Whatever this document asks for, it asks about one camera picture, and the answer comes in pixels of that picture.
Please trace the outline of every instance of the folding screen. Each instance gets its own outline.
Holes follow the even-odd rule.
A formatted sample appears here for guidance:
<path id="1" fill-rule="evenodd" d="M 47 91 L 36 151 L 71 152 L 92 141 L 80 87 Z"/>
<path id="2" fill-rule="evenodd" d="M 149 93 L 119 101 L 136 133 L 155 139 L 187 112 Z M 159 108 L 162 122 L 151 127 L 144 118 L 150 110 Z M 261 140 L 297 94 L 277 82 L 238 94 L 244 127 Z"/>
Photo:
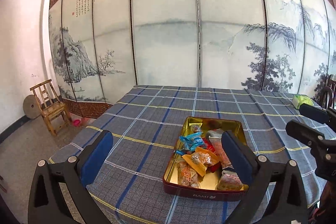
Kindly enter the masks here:
<path id="1" fill-rule="evenodd" d="M 196 86 L 195 0 L 132 0 L 139 85 Z"/>
<path id="2" fill-rule="evenodd" d="M 49 34 L 62 98 L 87 117 L 134 85 L 316 99 L 336 74 L 332 0 L 50 0 Z"/>

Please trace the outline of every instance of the chair backrest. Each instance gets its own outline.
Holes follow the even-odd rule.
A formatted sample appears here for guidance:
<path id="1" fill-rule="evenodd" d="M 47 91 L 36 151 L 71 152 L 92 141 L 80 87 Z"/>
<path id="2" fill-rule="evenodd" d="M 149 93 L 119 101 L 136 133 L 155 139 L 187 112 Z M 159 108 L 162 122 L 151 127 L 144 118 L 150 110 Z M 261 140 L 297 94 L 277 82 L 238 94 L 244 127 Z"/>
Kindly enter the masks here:
<path id="1" fill-rule="evenodd" d="M 53 97 L 50 96 L 50 94 L 49 94 L 49 92 L 46 88 L 46 85 L 50 86 L 50 88 L 52 90 L 52 93 L 53 93 Z M 51 84 L 51 79 L 46 80 L 46 81 L 44 81 L 42 83 L 39 83 L 39 84 L 33 86 L 32 88 L 30 88 L 30 90 L 34 93 L 35 97 L 37 97 L 36 92 L 35 92 L 35 89 L 37 89 L 37 88 L 40 91 L 40 94 L 41 94 L 41 97 L 42 97 L 43 104 L 44 104 L 45 108 L 47 108 L 47 102 L 48 101 L 50 102 L 51 105 L 54 103 L 54 99 L 56 99 L 56 101 L 59 102 L 56 91 L 55 91 L 53 85 Z"/>
<path id="2" fill-rule="evenodd" d="M 332 89 L 329 86 L 325 86 L 320 92 L 319 105 L 325 109 L 328 107 L 333 107 L 333 99 L 334 95 Z"/>
<path id="3" fill-rule="evenodd" d="M 335 96 L 336 96 L 336 75 L 329 75 L 327 86 L 333 91 L 333 103 L 332 107 L 335 108 Z"/>

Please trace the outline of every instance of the gray tablecloth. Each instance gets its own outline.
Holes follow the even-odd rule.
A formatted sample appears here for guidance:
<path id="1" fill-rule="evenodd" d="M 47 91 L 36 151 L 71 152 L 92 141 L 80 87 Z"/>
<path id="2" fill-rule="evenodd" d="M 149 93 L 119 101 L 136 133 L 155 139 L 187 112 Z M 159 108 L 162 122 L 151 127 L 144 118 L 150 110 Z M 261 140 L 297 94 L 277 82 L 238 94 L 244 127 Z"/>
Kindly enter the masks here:
<path id="1" fill-rule="evenodd" d="M 162 176 L 181 126 L 188 116 L 237 120 L 243 124 L 249 147 L 271 161 L 298 162 L 307 202 L 318 201 L 325 180 L 314 173 L 310 149 L 286 134 L 285 126 L 297 119 L 333 139 L 327 126 L 299 115 L 293 95 L 255 90 L 222 90 L 176 86 L 135 86 L 71 144 L 50 158 L 62 162 L 78 155 L 102 129 L 114 135 L 114 146 L 98 176 L 87 189 L 107 206 L 120 223 L 222 223 L 237 202 L 182 198 L 163 191 Z M 270 184 L 254 220 L 267 206 Z"/>

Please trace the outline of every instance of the rectangular tray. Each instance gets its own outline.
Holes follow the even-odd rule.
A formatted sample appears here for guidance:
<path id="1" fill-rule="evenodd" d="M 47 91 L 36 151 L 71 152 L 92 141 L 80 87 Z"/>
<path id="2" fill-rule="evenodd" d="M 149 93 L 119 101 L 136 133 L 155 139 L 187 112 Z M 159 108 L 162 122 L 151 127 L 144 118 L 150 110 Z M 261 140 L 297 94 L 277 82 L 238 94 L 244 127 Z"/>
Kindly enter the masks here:
<path id="1" fill-rule="evenodd" d="M 231 130 L 236 137 L 244 144 L 246 143 L 245 134 L 241 122 L 223 119 L 188 117 L 181 130 L 181 136 L 192 134 L 189 124 L 202 123 L 201 130 L 206 133 L 208 130 L 221 128 L 222 130 Z M 168 162 L 166 171 L 163 175 L 163 189 L 166 193 L 172 195 L 183 196 L 186 198 L 208 199 L 208 200 L 222 200 L 222 201 L 239 201 L 248 189 L 247 185 L 240 191 L 221 191 L 216 190 L 219 179 L 221 178 L 221 170 L 214 173 L 207 171 L 203 180 L 200 182 L 202 189 L 186 187 L 177 184 L 177 168 L 175 160 L 181 158 L 175 151 L 183 147 L 183 143 L 178 139 L 174 152 Z"/>

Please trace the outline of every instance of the bami logo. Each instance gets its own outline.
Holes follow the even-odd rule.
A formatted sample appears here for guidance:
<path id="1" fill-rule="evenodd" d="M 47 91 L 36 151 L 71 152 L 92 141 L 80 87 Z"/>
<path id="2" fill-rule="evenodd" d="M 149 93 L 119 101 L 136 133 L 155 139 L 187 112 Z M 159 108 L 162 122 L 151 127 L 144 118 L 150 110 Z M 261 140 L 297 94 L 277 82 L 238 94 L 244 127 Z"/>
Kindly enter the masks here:
<path id="1" fill-rule="evenodd" d="M 215 198 L 216 196 L 213 195 L 194 195 L 197 198 Z"/>

